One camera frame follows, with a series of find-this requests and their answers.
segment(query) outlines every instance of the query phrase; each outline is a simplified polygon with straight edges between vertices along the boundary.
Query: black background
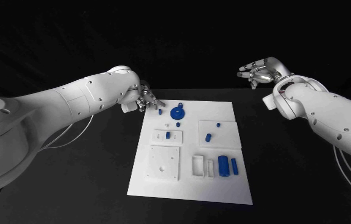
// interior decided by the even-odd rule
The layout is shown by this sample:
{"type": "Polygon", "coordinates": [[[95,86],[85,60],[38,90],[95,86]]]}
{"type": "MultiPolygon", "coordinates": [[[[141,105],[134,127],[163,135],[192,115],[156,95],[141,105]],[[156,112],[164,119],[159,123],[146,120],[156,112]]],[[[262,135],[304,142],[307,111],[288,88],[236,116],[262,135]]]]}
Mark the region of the black background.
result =
{"type": "Polygon", "coordinates": [[[269,56],[347,96],[346,3],[0,0],[2,96],[54,88],[117,65],[151,88],[248,88],[238,68],[269,56]]]}

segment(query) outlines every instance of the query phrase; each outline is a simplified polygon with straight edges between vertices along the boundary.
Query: black table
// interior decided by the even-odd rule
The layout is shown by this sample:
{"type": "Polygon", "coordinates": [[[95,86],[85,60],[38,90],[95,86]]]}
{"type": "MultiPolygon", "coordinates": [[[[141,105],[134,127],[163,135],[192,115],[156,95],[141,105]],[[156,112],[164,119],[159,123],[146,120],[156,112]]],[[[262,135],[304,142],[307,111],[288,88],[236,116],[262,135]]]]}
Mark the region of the black table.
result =
{"type": "MultiPolygon", "coordinates": [[[[351,187],[307,120],[287,120],[272,89],[154,90],[160,99],[233,102],[254,206],[127,195],[144,114],[117,105],[79,139],[45,150],[0,193],[0,223],[344,223],[351,187]]],[[[68,142],[90,119],[78,122],[68,142]]]]}

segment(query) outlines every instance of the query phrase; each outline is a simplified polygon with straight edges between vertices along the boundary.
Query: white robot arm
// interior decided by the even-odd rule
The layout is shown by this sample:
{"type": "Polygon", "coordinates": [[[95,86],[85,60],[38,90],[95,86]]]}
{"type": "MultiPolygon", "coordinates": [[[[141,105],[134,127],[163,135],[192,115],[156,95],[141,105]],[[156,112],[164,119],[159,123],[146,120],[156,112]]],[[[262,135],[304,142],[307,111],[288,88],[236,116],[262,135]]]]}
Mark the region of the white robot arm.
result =
{"type": "Polygon", "coordinates": [[[0,98],[0,188],[26,170],[49,136],[107,110],[157,109],[166,104],[125,66],[16,98],[0,98]]]}
{"type": "Polygon", "coordinates": [[[248,78],[252,89],[275,82],[274,93],[264,98],[269,110],[278,108],[289,120],[302,117],[314,132],[351,154],[351,100],[330,93],[313,78],[289,72],[278,59],[269,57],[241,67],[238,76],[248,78]]]}

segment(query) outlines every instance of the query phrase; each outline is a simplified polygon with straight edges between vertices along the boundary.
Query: robotic hand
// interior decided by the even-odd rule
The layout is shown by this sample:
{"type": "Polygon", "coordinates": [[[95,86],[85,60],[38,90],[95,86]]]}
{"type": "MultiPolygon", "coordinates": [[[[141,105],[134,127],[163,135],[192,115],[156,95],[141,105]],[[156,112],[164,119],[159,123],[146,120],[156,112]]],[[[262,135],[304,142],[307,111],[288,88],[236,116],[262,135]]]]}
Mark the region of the robotic hand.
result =
{"type": "Polygon", "coordinates": [[[252,89],[259,83],[277,84],[274,93],[264,98],[268,109],[278,108],[289,120],[305,118],[314,132],[351,154],[351,101],[330,93],[315,79],[291,73],[274,57],[248,64],[239,71],[238,76],[249,79],[252,89]]]}
{"type": "Polygon", "coordinates": [[[115,104],[123,111],[166,104],[125,66],[16,98],[0,98],[0,188],[26,170],[49,136],[115,104]]]}

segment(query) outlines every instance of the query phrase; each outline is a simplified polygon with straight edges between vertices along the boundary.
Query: hole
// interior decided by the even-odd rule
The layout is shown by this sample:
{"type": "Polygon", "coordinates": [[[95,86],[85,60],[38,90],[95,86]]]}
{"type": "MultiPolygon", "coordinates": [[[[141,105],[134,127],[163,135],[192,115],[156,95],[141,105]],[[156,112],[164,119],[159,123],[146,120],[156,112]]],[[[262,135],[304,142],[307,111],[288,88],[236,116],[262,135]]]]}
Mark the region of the hole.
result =
{"type": "Polygon", "coordinates": [[[0,109],[0,111],[2,111],[5,114],[10,114],[10,113],[12,113],[8,109],[0,109]]]}

